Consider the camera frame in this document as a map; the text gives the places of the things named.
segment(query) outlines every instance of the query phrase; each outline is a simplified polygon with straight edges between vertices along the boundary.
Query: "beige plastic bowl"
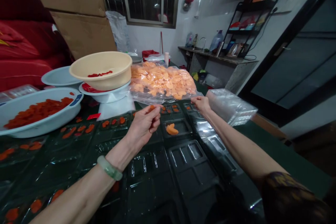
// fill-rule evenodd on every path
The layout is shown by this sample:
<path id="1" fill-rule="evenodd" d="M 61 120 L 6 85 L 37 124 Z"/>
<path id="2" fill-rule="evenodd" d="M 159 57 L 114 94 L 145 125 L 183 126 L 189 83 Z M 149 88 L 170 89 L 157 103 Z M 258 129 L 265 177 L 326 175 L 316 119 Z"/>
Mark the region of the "beige plastic bowl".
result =
<path id="1" fill-rule="evenodd" d="M 76 60 L 70 66 L 70 74 L 97 90 L 112 90 L 125 85 L 131 79 L 132 58 L 125 53 L 109 51 L 87 55 Z M 98 77 L 88 77 L 90 74 L 100 74 Z"/>

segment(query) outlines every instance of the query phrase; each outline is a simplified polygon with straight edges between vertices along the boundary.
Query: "faucet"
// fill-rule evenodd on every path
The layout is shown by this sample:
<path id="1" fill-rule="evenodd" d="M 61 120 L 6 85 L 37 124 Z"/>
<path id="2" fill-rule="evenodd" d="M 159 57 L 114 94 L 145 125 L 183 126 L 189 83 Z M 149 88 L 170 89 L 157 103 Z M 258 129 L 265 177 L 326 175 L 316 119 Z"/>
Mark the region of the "faucet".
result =
<path id="1" fill-rule="evenodd" d="M 207 39 L 206 39 L 205 37 L 202 37 L 201 39 L 204 39 L 204 46 L 203 46 L 203 48 L 202 48 L 202 51 L 204 51 L 204 47 L 205 47 L 205 43 L 207 42 Z"/>

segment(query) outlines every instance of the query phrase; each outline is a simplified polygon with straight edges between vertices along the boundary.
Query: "door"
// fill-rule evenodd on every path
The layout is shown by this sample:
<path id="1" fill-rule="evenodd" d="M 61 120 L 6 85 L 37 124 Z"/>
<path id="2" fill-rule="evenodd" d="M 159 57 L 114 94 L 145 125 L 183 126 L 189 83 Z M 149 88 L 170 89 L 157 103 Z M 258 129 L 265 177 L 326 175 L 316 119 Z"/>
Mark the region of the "door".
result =
<path id="1" fill-rule="evenodd" d="M 239 97 L 281 127 L 335 94 L 336 0 L 308 0 Z"/>

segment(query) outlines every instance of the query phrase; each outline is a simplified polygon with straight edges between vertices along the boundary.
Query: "water bottle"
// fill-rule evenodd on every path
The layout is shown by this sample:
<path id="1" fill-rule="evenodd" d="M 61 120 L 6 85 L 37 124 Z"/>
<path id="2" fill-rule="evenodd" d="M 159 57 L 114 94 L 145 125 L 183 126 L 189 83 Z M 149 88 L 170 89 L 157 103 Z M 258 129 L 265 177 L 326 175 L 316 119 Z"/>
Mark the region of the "water bottle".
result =
<path id="1" fill-rule="evenodd" d="M 211 46 L 210 46 L 210 52 L 212 52 L 214 49 L 216 49 L 218 47 L 218 45 L 224 40 L 223 34 L 222 34 L 223 30 L 220 30 L 216 36 L 213 38 Z"/>
<path id="2" fill-rule="evenodd" d="M 193 44 L 193 33 L 192 32 L 189 32 L 189 34 L 188 34 L 188 36 L 187 36 L 187 40 L 186 40 L 186 42 L 185 42 L 185 46 L 186 47 L 191 47 L 192 46 L 192 44 Z"/>

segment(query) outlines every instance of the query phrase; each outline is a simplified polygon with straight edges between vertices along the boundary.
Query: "white bowl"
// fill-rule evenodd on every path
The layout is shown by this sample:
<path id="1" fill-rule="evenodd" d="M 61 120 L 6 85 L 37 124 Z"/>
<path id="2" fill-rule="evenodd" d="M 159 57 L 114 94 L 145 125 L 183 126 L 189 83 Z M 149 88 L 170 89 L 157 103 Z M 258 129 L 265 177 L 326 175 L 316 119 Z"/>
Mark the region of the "white bowl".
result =
<path id="1" fill-rule="evenodd" d="M 51 70 L 42 76 L 41 81 L 49 86 L 55 87 L 68 87 L 75 88 L 78 90 L 81 80 L 73 77 L 69 72 L 70 66 L 57 68 Z"/>
<path id="2" fill-rule="evenodd" d="M 111 102 L 116 102 L 118 100 L 121 100 L 122 98 L 124 98 L 127 93 L 130 90 L 129 84 L 131 83 L 131 81 L 127 82 L 124 86 L 111 90 L 111 91 L 107 91 L 107 92 L 103 92 L 103 93 L 90 93 L 90 92 L 86 92 L 82 85 L 84 84 L 84 82 L 79 86 L 79 91 L 85 95 L 90 95 L 92 96 L 93 99 L 95 99 L 97 102 L 99 103 L 111 103 Z"/>
<path id="3" fill-rule="evenodd" d="M 44 102 L 46 99 L 61 100 L 64 97 L 73 98 L 73 102 L 57 113 L 40 121 L 19 128 L 6 129 L 5 124 L 14 119 L 20 111 L 25 111 L 30 105 Z M 80 111 L 80 103 L 84 95 L 78 90 L 69 87 L 47 89 L 16 98 L 0 104 L 0 135 L 9 135 L 15 138 L 30 138 L 49 133 L 70 122 Z"/>
<path id="4" fill-rule="evenodd" d="M 126 54 L 116 51 L 97 52 L 86 55 L 76 60 L 70 66 L 70 74 L 80 79 L 97 90 L 117 89 L 125 85 L 132 76 L 132 58 Z M 103 76 L 88 77 L 91 74 L 102 74 L 113 71 Z"/>

